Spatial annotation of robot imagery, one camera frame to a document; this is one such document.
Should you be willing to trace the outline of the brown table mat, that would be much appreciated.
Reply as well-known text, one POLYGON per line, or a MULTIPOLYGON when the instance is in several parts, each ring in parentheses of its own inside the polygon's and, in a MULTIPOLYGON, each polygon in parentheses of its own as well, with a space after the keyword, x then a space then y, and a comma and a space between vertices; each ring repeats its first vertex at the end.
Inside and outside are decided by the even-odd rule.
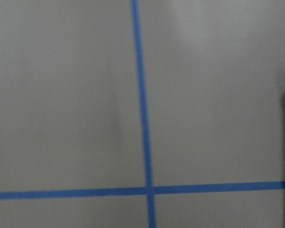
POLYGON ((0 0, 0 228, 285 228, 285 0, 0 0))

